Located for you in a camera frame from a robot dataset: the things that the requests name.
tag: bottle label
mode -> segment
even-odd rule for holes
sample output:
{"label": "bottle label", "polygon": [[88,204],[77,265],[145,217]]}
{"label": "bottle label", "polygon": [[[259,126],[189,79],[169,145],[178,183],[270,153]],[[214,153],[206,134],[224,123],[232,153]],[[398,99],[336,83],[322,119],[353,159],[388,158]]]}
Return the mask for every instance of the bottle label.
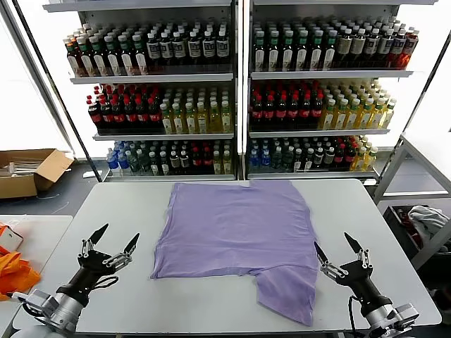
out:
{"label": "bottle label", "polygon": [[154,176],[158,176],[158,166],[156,164],[151,164],[150,168],[152,169],[152,174],[154,174]]}
{"label": "bottle label", "polygon": [[268,62],[268,71],[269,72],[276,71],[278,54],[279,54],[278,51],[275,51],[275,50],[269,51],[269,62]]}
{"label": "bottle label", "polygon": [[119,67],[118,58],[116,55],[108,55],[108,61],[110,61],[111,70],[115,76],[121,75],[121,68]]}
{"label": "bottle label", "polygon": [[161,58],[160,44],[158,42],[155,42],[153,44],[148,43],[147,53],[149,53],[149,56],[152,60],[157,60]]}
{"label": "bottle label", "polygon": [[124,67],[127,75],[133,75],[132,59],[130,58],[130,55],[122,54],[122,61],[124,62]]}
{"label": "bottle label", "polygon": [[335,54],[335,49],[328,49],[326,55],[324,56],[323,70],[329,70],[332,66],[333,55]]}
{"label": "bottle label", "polygon": [[304,69],[306,55],[307,55],[306,49],[300,49],[299,51],[297,51],[297,58],[296,58],[296,71],[297,72]]}
{"label": "bottle label", "polygon": [[196,133],[196,125],[194,123],[194,118],[187,118],[186,123],[188,124],[188,132],[190,134]]}
{"label": "bottle label", "polygon": [[172,44],[170,42],[160,42],[160,51],[161,56],[163,56],[164,58],[174,57],[174,53],[172,51]]}
{"label": "bottle label", "polygon": [[312,110],[311,111],[311,116],[313,118],[320,118],[321,117],[321,110]]}
{"label": "bottle label", "polygon": [[177,134],[183,134],[182,119],[174,118],[174,125],[175,125],[175,132]]}
{"label": "bottle label", "polygon": [[283,72],[287,72],[290,70],[292,55],[293,51],[291,49],[287,49],[286,51],[283,52],[283,61],[282,61]]}
{"label": "bottle label", "polygon": [[261,72],[263,70],[263,59],[265,56],[264,51],[256,51],[255,52],[255,71]]}
{"label": "bottle label", "polygon": [[163,169],[163,174],[164,175],[169,175],[169,165],[161,164],[161,169]]}
{"label": "bottle label", "polygon": [[284,118],[287,115],[287,111],[276,111],[277,118]]}
{"label": "bottle label", "polygon": [[172,48],[174,50],[174,56],[176,58],[186,57],[185,43],[183,41],[173,42]]}
{"label": "bottle label", "polygon": [[101,76],[108,76],[108,72],[106,71],[106,66],[104,62],[104,58],[100,55],[94,55],[94,61],[96,61],[97,69]]}
{"label": "bottle label", "polygon": [[364,50],[365,39],[352,39],[351,54],[361,54]]}
{"label": "bottle label", "polygon": [[337,123],[335,124],[336,130],[343,129],[343,122],[345,121],[346,114],[339,114],[337,117]]}
{"label": "bottle label", "polygon": [[141,75],[147,75],[147,64],[146,57],[144,56],[144,54],[141,53],[136,54],[136,61],[138,63]]}
{"label": "bottle label", "polygon": [[199,123],[199,133],[206,134],[206,121],[205,118],[198,118],[197,122]]}
{"label": "bottle label", "polygon": [[220,163],[214,163],[213,164],[214,174],[220,175],[221,174],[221,164]]}
{"label": "bottle label", "polygon": [[393,46],[390,50],[392,54],[401,54],[404,45],[406,43],[406,39],[398,39],[397,37],[393,39]]}
{"label": "bottle label", "polygon": [[96,71],[88,55],[82,55],[82,62],[89,76],[96,76]]}
{"label": "bottle label", "polygon": [[202,46],[204,47],[204,56],[206,58],[213,58],[215,56],[214,40],[204,40],[202,41]]}
{"label": "bottle label", "polygon": [[225,41],[216,41],[216,49],[218,49],[218,57],[220,58],[227,58],[229,54],[229,48],[228,48],[228,39]]}
{"label": "bottle label", "polygon": [[402,53],[411,55],[414,52],[417,43],[418,39],[411,39],[408,37],[406,39],[406,43],[404,45],[404,50],[402,51]]}
{"label": "bottle label", "polygon": [[200,41],[197,40],[195,42],[188,41],[188,52],[190,53],[191,58],[200,58]]}
{"label": "bottle label", "polygon": [[356,117],[357,114],[350,114],[350,116],[347,118],[345,129],[352,129],[354,127]]}
{"label": "bottle label", "polygon": [[321,56],[321,50],[320,49],[314,49],[312,51],[311,59],[310,59],[310,70],[317,70],[318,69],[320,56]]}

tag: yellow bottle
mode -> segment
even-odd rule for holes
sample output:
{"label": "yellow bottle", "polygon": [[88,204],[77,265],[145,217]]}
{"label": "yellow bottle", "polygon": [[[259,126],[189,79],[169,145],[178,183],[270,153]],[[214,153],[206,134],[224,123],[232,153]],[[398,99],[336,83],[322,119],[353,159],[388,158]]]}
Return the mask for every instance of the yellow bottle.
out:
{"label": "yellow bottle", "polygon": [[367,99],[363,111],[357,116],[354,129],[365,129],[372,114],[373,99]]}
{"label": "yellow bottle", "polygon": [[218,102],[210,102],[210,133],[223,132],[221,114],[219,113]]}
{"label": "yellow bottle", "polygon": [[334,112],[332,119],[332,129],[333,130],[342,130],[343,123],[346,118],[346,110],[347,110],[347,99],[341,99],[340,104],[338,105],[338,110]]}
{"label": "yellow bottle", "polygon": [[364,157],[366,153],[366,148],[363,146],[359,149],[359,153],[354,157],[351,164],[350,171],[362,171],[364,168]]}
{"label": "yellow bottle", "polygon": [[365,155],[364,159],[364,171],[372,171],[373,165],[376,162],[376,155],[378,153],[378,149],[376,146],[372,146],[370,151]]}
{"label": "yellow bottle", "polygon": [[373,113],[371,114],[371,117],[366,124],[367,129],[379,129],[379,123],[381,122],[382,115],[383,115],[383,104],[384,100],[379,99],[376,103],[376,107],[373,110]]}

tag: bottle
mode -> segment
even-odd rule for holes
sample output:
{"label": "bottle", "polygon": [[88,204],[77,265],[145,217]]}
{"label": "bottle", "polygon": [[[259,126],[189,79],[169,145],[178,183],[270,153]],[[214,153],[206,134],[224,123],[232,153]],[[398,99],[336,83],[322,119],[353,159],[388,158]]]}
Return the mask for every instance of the bottle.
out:
{"label": "bottle", "polygon": [[369,152],[365,154],[363,171],[373,170],[374,163],[376,162],[377,153],[378,153],[377,147],[372,146]]}
{"label": "bottle", "polygon": [[309,33],[306,30],[301,30],[299,32],[299,44],[296,47],[295,57],[296,57],[296,64],[295,64],[295,70],[297,72],[304,70],[305,67],[305,60],[307,57],[307,37]]}
{"label": "bottle", "polygon": [[253,48],[252,56],[254,59],[253,61],[256,72],[263,71],[264,56],[265,56],[265,51],[263,48],[264,37],[265,32],[263,30],[259,30],[258,32],[255,33],[255,45]]}
{"label": "bottle", "polygon": [[359,149],[359,153],[354,157],[354,160],[350,166],[350,171],[362,171],[364,167],[364,157],[366,148],[363,146]]}
{"label": "bottle", "polygon": [[321,58],[321,41],[323,39],[323,31],[317,30],[315,31],[315,36],[313,40],[313,44],[311,46],[311,54],[310,54],[310,70],[318,70],[319,69],[319,60]]}
{"label": "bottle", "polygon": [[275,72],[278,62],[278,44],[279,44],[279,32],[277,30],[271,31],[271,43],[268,49],[268,71]]}
{"label": "bottle", "polygon": [[334,55],[335,68],[346,68],[347,66],[348,54],[350,52],[352,43],[351,33],[351,29],[347,28],[345,30],[345,33],[343,35],[340,35],[338,39],[338,47]]}
{"label": "bottle", "polygon": [[209,65],[214,64],[216,57],[216,43],[208,30],[204,33],[202,49],[204,50],[205,62]]}
{"label": "bottle", "polygon": [[335,55],[335,41],[337,39],[337,31],[329,31],[327,38],[327,46],[324,49],[323,70],[330,70],[332,68],[332,61]]}
{"label": "bottle", "polygon": [[315,150],[313,150],[313,148],[308,148],[307,149],[307,154],[305,156],[304,168],[303,168],[303,170],[305,172],[306,171],[310,171],[311,166],[313,165],[314,152],[315,152]]}
{"label": "bottle", "polygon": [[144,48],[144,42],[141,39],[141,35],[133,35],[133,45],[135,46],[135,58],[137,63],[137,69],[139,74],[148,75],[147,66],[150,64],[148,55]]}
{"label": "bottle", "polygon": [[223,121],[223,132],[232,132],[230,110],[228,101],[221,102],[221,120]]}
{"label": "bottle", "polygon": [[282,71],[288,72],[291,70],[292,62],[292,43],[293,43],[293,31],[285,31],[285,41],[282,48]]}
{"label": "bottle", "polygon": [[351,108],[346,112],[345,121],[343,122],[343,129],[352,129],[359,112],[359,99],[353,99],[351,103]]}

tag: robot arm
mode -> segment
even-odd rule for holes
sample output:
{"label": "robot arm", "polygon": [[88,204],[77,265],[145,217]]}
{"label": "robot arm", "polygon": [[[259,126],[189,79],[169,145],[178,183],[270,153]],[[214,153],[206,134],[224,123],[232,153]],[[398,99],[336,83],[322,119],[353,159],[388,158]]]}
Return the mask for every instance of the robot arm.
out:
{"label": "robot arm", "polygon": [[357,260],[338,268],[329,262],[323,250],[315,242],[315,249],[321,263],[320,270],[337,284],[350,287],[354,292],[355,299],[361,305],[360,312],[371,326],[367,337],[395,337],[410,330],[419,316],[416,309],[410,303],[394,308],[392,301],[381,295],[370,278],[373,265],[369,250],[363,249],[346,232],[345,237],[356,253]]}

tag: gray floor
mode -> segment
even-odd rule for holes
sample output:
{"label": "gray floor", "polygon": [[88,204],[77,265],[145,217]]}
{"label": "gray floor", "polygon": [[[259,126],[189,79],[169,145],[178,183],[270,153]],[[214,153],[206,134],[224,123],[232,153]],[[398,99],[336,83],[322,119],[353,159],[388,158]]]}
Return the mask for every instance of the gray floor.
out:
{"label": "gray floor", "polygon": [[[376,167],[381,167],[384,160],[384,158],[381,158]],[[99,169],[106,170],[104,163],[98,163],[97,165]],[[75,215],[97,181],[95,178],[82,178],[85,171],[91,170],[88,165],[72,165],[71,169],[47,193],[41,193],[37,197],[26,199],[1,200],[0,214]],[[401,165],[388,191],[413,192],[419,190],[443,190],[443,188],[418,163],[413,159],[407,159]],[[440,208],[445,214],[451,215],[451,199],[382,201],[379,203],[378,209],[383,213],[389,205],[417,204],[427,204]],[[407,336],[416,338],[449,338],[451,337],[451,327],[445,325],[416,327]]]}

